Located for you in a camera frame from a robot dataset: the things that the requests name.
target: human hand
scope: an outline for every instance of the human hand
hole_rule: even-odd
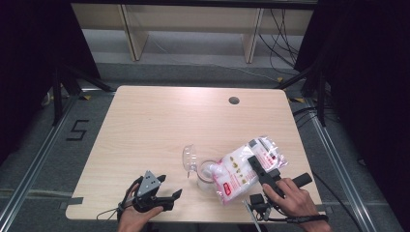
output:
[[[135,192],[137,187],[138,184],[132,188],[129,197],[132,197],[132,194]],[[131,202],[126,205],[126,207],[127,208],[121,215],[120,223],[118,224],[118,232],[139,232],[149,219],[157,216],[163,211],[163,207],[159,206],[146,213],[139,213],[133,208],[133,206],[131,206]]]
[[[319,215],[308,191],[298,188],[292,179],[283,178],[277,181],[277,186],[283,191],[284,198],[281,198],[269,185],[264,184],[262,187],[265,194],[277,203],[286,215],[291,217]],[[305,231],[332,231],[325,220],[300,223],[299,226]]]

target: wrist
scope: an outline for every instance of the wrist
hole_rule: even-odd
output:
[[[300,223],[299,226],[307,232],[331,232],[332,228],[325,220]]]

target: metal bar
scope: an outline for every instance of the metal bar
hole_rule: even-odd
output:
[[[39,175],[50,150],[52,149],[56,137],[62,127],[64,126],[67,115],[72,109],[73,105],[76,102],[78,96],[72,96],[69,98],[66,107],[64,109],[65,113],[63,117],[60,119],[57,125],[53,126],[51,131],[49,132],[47,138],[45,139],[41,149],[36,154],[35,158],[30,164],[26,174],[24,175],[22,181],[15,189],[12,197],[10,198],[9,202],[7,203],[6,207],[2,210],[0,215],[0,231],[7,232],[12,225],[15,216],[17,215],[21,205],[24,202],[24,199],[33,186],[34,181],[36,180],[37,176]]]
[[[307,99],[307,105],[314,106],[311,99]],[[331,160],[332,166],[335,169],[338,179],[340,180],[341,186],[344,189],[347,199],[349,200],[352,206],[353,212],[355,213],[356,218],[358,219],[358,223],[360,224],[362,230],[371,232],[377,231],[374,222],[370,217],[368,209],[364,201],[362,200],[362,197],[356,190],[356,187],[354,186],[352,180],[350,179],[350,176],[346,168],[344,167],[344,164],[337,152],[337,149],[331,137],[328,134],[328,131],[326,130],[326,128],[321,126],[319,120],[317,120],[316,117],[312,119],[312,122],[316,127],[317,133],[319,134],[319,137],[322,140],[323,145],[325,146],[326,152],[329,156],[329,159]]]

